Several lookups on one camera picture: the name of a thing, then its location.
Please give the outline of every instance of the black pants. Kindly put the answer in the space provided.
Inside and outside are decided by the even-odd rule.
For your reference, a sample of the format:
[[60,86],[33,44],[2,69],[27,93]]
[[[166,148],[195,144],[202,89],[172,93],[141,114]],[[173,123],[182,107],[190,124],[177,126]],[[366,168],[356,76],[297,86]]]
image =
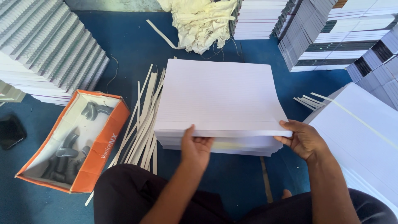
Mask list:
[[[97,224],[139,223],[151,209],[167,181],[138,166],[122,164],[106,170],[98,179],[94,194],[94,221]],[[349,189],[362,223],[397,224],[384,203],[361,191]],[[312,223],[311,193],[266,204],[250,211],[240,224]],[[218,194],[197,191],[180,223],[233,223]]]

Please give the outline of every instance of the white cloth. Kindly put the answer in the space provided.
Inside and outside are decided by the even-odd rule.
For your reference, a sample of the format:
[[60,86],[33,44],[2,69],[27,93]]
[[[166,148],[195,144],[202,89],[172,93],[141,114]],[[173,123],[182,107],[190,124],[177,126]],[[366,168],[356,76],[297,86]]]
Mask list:
[[222,48],[230,38],[228,21],[237,1],[221,0],[158,0],[164,11],[173,14],[173,26],[178,30],[178,46],[187,52],[202,54],[217,41]]

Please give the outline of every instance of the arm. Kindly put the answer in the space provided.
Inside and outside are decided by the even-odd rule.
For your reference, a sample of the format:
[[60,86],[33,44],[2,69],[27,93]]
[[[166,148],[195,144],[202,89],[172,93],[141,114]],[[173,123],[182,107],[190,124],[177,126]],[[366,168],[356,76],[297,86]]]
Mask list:
[[184,214],[210,159],[214,138],[193,138],[195,126],[185,131],[181,163],[159,198],[140,224],[176,224]]
[[307,162],[315,224],[360,224],[340,165],[312,126],[295,120],[280,121],[293,131],[290,138],[274,136]]

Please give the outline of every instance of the person's right hand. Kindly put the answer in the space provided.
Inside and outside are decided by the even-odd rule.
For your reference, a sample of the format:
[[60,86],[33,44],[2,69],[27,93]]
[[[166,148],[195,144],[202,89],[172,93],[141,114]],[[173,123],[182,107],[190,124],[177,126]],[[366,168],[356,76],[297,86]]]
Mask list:
[[279,124],[293,131],[293,135],[290,138],[282,136],[274,136],[274,138],[289,146],[305,161],[317,152],[329,152],[328,145],[314,127],[296,120],[289,120],[289,122],[281,120]]

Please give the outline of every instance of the concrete wall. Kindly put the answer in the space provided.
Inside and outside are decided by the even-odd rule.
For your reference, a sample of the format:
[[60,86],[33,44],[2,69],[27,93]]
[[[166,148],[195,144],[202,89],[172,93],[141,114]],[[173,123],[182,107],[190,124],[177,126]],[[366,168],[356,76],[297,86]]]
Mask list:
[[156,0],[65,0],[71,10],[100,10],[114,12],[163,11]]

